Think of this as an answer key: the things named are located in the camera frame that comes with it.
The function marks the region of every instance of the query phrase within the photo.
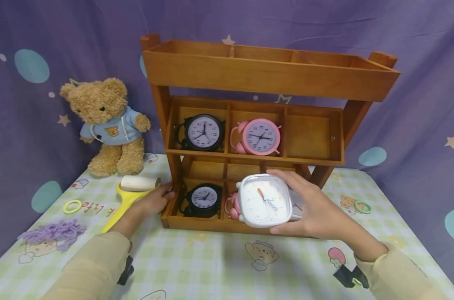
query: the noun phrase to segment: yellow hair tie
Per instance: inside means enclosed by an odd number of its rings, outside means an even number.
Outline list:
[[[67,208],[69,208],[69,205],[71,205],[73,203],[77,203],[79,206],[72,210],[67,210]],[[79,200],[69,201],[64,205],[64,214],[66,214],[66,215],[74,214],[74,213],[78,212],[81,209],[81,207],[82,207],[82,203]]]

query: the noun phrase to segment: hand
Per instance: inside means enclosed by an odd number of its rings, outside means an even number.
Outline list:
[[[156,215],[161,212],[170,199],[174,198],[175,192],[167,192],[172,186],[172,181],[157,187],[144,198],[135,202],[130,209],[139,211],[144,218]]]
[[[284,180],[304,200],[302,219],[272,227],[271,233],[343,240],[349,231],[363,229],[335,205],[318,186],[309,183],[299,174],[280,170],[267,170],[267,173]]]

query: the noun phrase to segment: purple backdrop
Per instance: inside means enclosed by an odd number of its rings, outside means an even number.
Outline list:
[[[163,152],[140,62],[139,37],[150,33],[397,55],[403,74],[388,99],[372,106],[347,149],[347,167],[376,180],[454,283],[454,0],[0,1],[0,256],[97,151],[78,140],[81,121],[58,95],[69,79],[122,79],[131,106],[152,120],[147,151]],[[175,92],[344,105],[292,95]]]

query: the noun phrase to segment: wooden organizer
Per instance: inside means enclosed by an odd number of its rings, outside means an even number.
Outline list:
[[[372,102],[383,101],[400,75],[391,69],[397,58],[380,52],[373,52],[366,60],[356,55],[245,45],[161,43],[158,35],[141,37],[141,45],[177,192],[161,216],[165,228],[269,234],[268,228],[252,228],[228,218],[224,204],[236,191],[235,183],[247,175],[278,168],[295,171],[323,187],[334,166],[344,164],[344,149]],[[341,110],[171,96],[169,86],[350,100]],[[226,122],[224,148],[215,152],[180,149],[174,126],[203,113]],[[256,118],[282,126],[280,154],[243,155],[230,147],[231,128],[238,121]],[[237,141],[239,135],[234,133],[233,142]],[[308,165],[315,165],[312,174]],[[223,187],[220,213],[212,218],[184,217],[179,211],[186,205],[183,197],[201,183]]]

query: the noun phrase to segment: teddy bear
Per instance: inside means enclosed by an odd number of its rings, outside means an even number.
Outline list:
[[[85,143],[102,143],[88,169],[98,177],[116,171],[134,175],[144,167],[142,133],[150,129],[150,120],[127,105],[127,88],[117,78],[83,82],[78,86],[66,83],[60,95],[73,112],[85,122],[80,139]]]

